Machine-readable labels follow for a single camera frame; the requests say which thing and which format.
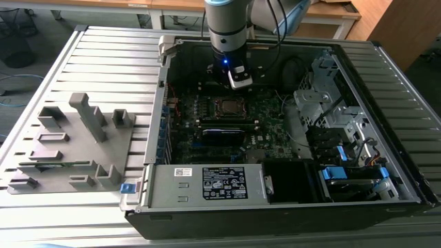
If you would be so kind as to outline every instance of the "floor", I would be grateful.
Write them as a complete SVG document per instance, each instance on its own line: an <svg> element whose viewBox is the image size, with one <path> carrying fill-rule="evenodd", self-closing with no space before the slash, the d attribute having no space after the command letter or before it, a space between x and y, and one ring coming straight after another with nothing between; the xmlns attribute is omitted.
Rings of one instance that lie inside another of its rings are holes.
<svg viewBox="0 0 441 248"><path fill-rule="evenodd" d="M30 48L37 54L37 61L32 66L21 69L6 68L0 62L0 73L6 74L36 74L44 76L56 60L57 54L78 24L112 27L140 28L137 16L134 14L88 13L62 11L62 20L56 21L49 10L34 10L34 23L38 34L28 39ZM173 25L170 17L165 17L165 28L178 30L200 30L201 18L180 17L180 25ZM141 18L144 27L150 28L149 18ZM441 58L435 58L430 63L418 59L409 68L406 75L431 104L437 113L441 113ZM0 97L0 103L26 104L37 87L37 78L10 78L1 81L0 86L5 89L6 95ZM5 139L14 122L22 112L24 107L0 106L0 142Z"/></svg>
<svg viewBox="0 0 441 248"><path fill-rule="evenodd" d="M38 34L28 38L32 51L37 55L37 61L21 69L8 68L0 61L0 78L6 74L36 74L45 76L56 57L72 35L78 24L93 26L140 28L137 16L134 14L89 13L76 11L62 11L62 20L56 21L49 10L34 10L34 24ZM165 17L165 28L178 30L198 31L201 28L201 18L180 17L180 25L173 25L170 17ZM152 28L148 17L141 17L141 24ZM6 94L0 96L0 103L26 104L38 87L40 79L32 77L13 77L0 81L0 87L6 90ZM10 129L20 117L24 107L0 106L0 143L4 141Z"/></svg>

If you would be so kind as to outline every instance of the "power supply label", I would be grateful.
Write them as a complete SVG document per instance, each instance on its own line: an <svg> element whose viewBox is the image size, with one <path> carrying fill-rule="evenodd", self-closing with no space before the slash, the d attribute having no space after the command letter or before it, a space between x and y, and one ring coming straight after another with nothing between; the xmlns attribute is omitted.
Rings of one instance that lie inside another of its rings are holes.
<svg viewBox="0 0 441 248"><path fill-rule="evenodd" d="M248 199L244 167L202 168L205 200Z"/></svg>

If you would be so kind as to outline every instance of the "wooden desk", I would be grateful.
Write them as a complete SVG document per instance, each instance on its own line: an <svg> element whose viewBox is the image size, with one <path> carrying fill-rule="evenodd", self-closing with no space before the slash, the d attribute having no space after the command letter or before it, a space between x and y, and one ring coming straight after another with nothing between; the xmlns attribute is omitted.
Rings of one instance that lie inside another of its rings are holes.
<svg viewBox="0 0 441 248"><path fill-rule="evenodd" d="M0 0L0 7L146 14L152 0Z"/></svg>
<svg viewBox="0 0 441 248"><path fill-rule="evenodd" d="M0 7L149 14L153 29L162 29L162 16L201 17L204 0L0 0ZM310 32L311 29L315 29L313 27L315 24L334 25L337 28L331 31L334 32L331 38L345 39L354 21L359 18L361 15L347 12L341 4L319 2L310 6L306 17L302 19L302 23L309 24L310 28L301 29Z"/></svg>
<svg viewBox="0 0 441 248"><path fill-rule="evenodd" d="M204 0L152 0L149 12L153 14L153 28L161 29L164 26L161 21L162 15L201 17L204 13ZM307 29L309 27L315 29L314 24L334 25L337 28L330 38L345 39L354 21L359 18L359 13L347 12L339 3L327 4L319 2L309 7L306 17L302 19L302 23L310 25L301 25L299 29ZM298 31L306 36L311 35L310 30Z"/></svg>

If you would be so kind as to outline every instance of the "black trash bin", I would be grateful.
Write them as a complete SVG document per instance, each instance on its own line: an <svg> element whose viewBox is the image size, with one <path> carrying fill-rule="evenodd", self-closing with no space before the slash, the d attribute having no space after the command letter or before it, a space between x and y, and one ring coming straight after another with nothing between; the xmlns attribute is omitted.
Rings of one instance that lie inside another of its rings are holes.
<svg viewBox="0 0 441 248"><path fill-rule="evenodd" d="M9 68L21 68L34 62L34 54L25 37L36 33L28 11L0 10L0 60Z"/></svg>

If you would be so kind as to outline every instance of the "aluminum extrusion table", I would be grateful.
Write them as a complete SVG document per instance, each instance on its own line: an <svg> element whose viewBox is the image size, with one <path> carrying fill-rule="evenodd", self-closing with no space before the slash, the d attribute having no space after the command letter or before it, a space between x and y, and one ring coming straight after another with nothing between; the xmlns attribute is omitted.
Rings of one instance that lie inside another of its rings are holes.
<svg viewBox="0 0 441 248"><path fill-rule="evenodd" d="M381 242L383 246L406 247L409 244L414 246L413 241L438 244L439 209L413 218L391 219L359 231L150 241L140 236L124 218L118 192L6 193L16 170L14 159L22 156L20 152L32 145L28 138L36 135L37 112L42 104L68 109L72 92L86 92L89 101L104 113L122 108L136 114L124 177L140 177L160 67L157 43L161 35L198 36L198 32L109 27L78 27L73 32L0 150L0 246L50 243L73 247L232 247L309 242L314 247L323 244L327 247L371 247ZM269 36L257 38L274 39ZM433 191L441 194L441 121L383 49L369 42L288 39L342 46Z"/></svg>

